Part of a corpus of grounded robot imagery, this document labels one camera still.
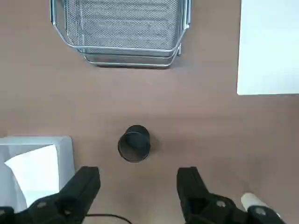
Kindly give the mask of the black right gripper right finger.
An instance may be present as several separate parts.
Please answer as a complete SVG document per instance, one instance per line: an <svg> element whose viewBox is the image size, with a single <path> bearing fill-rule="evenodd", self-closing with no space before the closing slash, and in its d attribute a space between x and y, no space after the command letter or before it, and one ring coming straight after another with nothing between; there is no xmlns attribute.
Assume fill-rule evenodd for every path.
<svg viewBox="0 0 299 224"><path fill-rule="evenodd" d="M196 167L179 168L177 192L186 224L283 224L281 216L256 195L245 193L245 210L206 188Z"/></svg>

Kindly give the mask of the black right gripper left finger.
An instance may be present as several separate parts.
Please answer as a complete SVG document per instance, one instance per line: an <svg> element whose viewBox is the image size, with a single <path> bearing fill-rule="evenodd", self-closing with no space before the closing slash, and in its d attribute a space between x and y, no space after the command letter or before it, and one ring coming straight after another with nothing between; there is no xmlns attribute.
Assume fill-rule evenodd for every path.
<svg viewBox="0 0 299 224"><path fill-rule="evenodd" d="M81 224L98 191L100 175L97 167L81 167L56 194L37 199L27 209L15 212L0 208L2 224Z"/></svg>

